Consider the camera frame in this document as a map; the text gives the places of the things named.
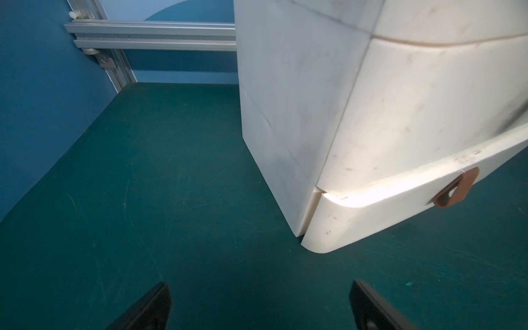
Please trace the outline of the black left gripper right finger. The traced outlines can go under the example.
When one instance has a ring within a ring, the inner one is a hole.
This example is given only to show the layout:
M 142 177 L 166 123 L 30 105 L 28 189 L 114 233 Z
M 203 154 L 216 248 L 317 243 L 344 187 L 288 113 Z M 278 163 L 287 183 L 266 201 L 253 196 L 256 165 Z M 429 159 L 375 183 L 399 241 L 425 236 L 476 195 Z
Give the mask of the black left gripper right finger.
M 364 280 L 354 280 L 349 300 L 358 329 L 418 330 L 414 323 Z

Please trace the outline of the brown top drawer pull tab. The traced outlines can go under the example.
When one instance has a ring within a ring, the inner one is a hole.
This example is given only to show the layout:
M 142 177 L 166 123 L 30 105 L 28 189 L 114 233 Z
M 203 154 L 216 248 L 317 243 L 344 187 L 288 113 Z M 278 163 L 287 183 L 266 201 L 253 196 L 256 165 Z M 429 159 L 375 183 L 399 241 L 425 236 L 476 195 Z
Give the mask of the brown top drawer pull tab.
M 462 202 L 473 187 L 479 174 L 479 167 L 475 167 L 460 174 L 459 177 L 449 183 L 433 197 L 434 205 L 438 208 L 449 208 Z

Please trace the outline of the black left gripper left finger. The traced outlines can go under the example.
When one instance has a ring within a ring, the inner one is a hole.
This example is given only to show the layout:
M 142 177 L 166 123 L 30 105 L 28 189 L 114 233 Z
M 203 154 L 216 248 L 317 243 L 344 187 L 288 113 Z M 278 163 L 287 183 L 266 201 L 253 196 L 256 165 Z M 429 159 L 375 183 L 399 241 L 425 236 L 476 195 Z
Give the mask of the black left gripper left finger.
M 106 330 L 166 329 L 172 306 L 169 286 L 160 282 L 136 301 Z

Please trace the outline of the white top drawer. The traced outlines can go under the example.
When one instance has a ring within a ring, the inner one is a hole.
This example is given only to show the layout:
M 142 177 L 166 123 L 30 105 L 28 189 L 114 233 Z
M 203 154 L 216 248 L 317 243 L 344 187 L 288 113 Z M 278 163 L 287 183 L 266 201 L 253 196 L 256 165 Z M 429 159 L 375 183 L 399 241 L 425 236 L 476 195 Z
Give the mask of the white top drawer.
M 435 206 L 433 197 L 463 172 L 479 167 L 476 184 L 526 147 L 527 125 L 521 125 L 357 192 L 325 193 L 301 245 L 311 252 L 325 254 L 392 227 Z

